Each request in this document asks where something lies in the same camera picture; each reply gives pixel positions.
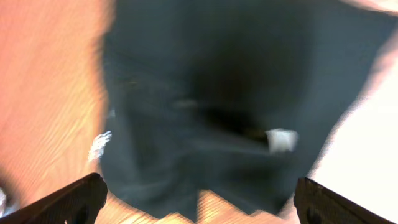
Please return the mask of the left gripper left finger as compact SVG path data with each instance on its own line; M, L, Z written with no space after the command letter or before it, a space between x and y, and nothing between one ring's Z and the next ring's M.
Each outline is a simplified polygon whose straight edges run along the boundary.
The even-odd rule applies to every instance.
M1 218L1 224L94 224L106 204L108 188L98 173Z

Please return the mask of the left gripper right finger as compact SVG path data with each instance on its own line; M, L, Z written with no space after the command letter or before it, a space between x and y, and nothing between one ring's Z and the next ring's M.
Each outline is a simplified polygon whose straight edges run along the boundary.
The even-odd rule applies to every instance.
M394 224L307 177L297 182L294 205L301 224Z

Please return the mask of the black t-shirt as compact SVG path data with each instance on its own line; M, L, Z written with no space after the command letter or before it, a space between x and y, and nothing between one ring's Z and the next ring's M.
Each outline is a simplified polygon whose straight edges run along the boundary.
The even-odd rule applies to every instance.
M396 25L335 0L115 1L109 191L156 218L195 221L201 190L278 214Z

